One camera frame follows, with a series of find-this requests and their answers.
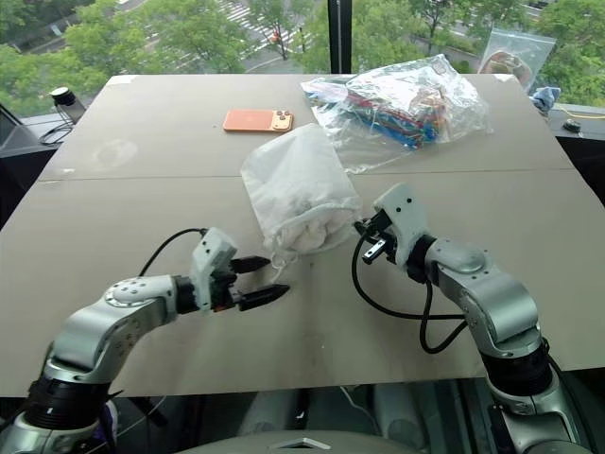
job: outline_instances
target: white tabletop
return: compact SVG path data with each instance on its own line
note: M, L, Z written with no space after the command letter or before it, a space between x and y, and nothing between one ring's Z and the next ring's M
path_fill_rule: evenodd
M257 78L264 77L250 76L251 81ZM107 166L103 171L84 165L94 155L89 150L103 137L92 119L104 118L107 124L115 114L106 102L107 94L119 88L121 97L128 98L125 87L136 87L137 80L147 83L154 79L170 81L140 77L130 84L106 87L51 161L44 178L48 180L63 165L76 170L54 181L35 183L0 232L0 361L10 365L2 373L0 395L24 395L62 321L95 302L114 281L135 275L173 232L216 226L229 233L242 255L266 253L238 168L246 152L270 136L218 131L215 138L201 144L198 137L194 140L194 133L174 123L171 128L180 143L177 147L164 149L164 138L138 142L141 151L123 165ZM264 91L257 90L254 107L281 107L272 102L259 104L277 99L271 98L275 87L291 86L280 99L287 99L286 107L293 109L290 106L299 105L295 101L300 95L298 81L309 76L270 79L273 82L264 85ZM209 109L221 110L217 117L230 108L252 105L249 99L244 99L243 106L230 101L233 95L218 77L175 80L170 87L182 87L188 80L189 86L205 87L200 97L213 92L221 98L222 107L217 100L209 103ZM354 176L364 210L370 214L372 201L394 183L410 182L424 204L433 235L490 249L500 268L524 282L538 304L541 326L563 368L603 366L598 341L605 319L605 306L599 303L605 256L602 205L569 165L516 84L491 76L473 80L487 99L493 101L503 91L509 91L511 99L507 105L493 105L496 132L489 139L480 139L482 156L489 162L478 165L474 148L461 142L447 154L427 150L413 156L412 169L397 163L380 169L382 174ZM132 92L132 105L151 98L152 93L144 96L138 90ZM153 91L155 96L164 93L157 87ZM194 96L177 102L172 95L166 89L163 104L172 100L174 112L179 106L193 112ZM515 115L499 112L513 107ZM295 114L297 119L310 115L302 103ZM146 116L143 112L137 115ZM132 129L140 124L158 131L157 118L153 112L147 120L132 118ZM208 124L208 120L201 121L199 131L206 131ZM518 132L499 133L512 125L522 128L527 137ZM134 139L133 135L133 141L145 137L140 134ZM189 152L183 151L184 137L189 137ZM531 146L518 149L524 143ZM81 156L76 154L75 144ZM228 153L230 144L234 154L218 159L217 150ZM211 157L202 166L205 153ZM454 168L448 169L443 160L451 161ZM200 166L191 169L195 162ZM198 173L190 176L190 171ZM175 242L150 273L187 273L195 242L196 236ZM444 353L428 356L418 343L417 323L392 319L365 305L351 283L353 246L354 239L291 265L283 281L292 289L271 305L246 313L187 314L149 334L134 349L113 388L139 395L224 393L483 374L468 332ZM252 288L266 283L270 276L271 271L261 273L241 286ZM424 288L391 264L380 260L364 266L361 279L367 292L382 304L420 311ZM437 297L436 313L453 310L452 303ZM437 341L451 325L434 322L429 329L431 340Z

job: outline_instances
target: orange phone case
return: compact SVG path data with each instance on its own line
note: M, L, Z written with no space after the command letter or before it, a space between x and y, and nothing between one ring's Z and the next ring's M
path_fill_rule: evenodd
M294 115L286 110L234 109L227 112L223 122L223 130L286 132L292 129L293 121Z

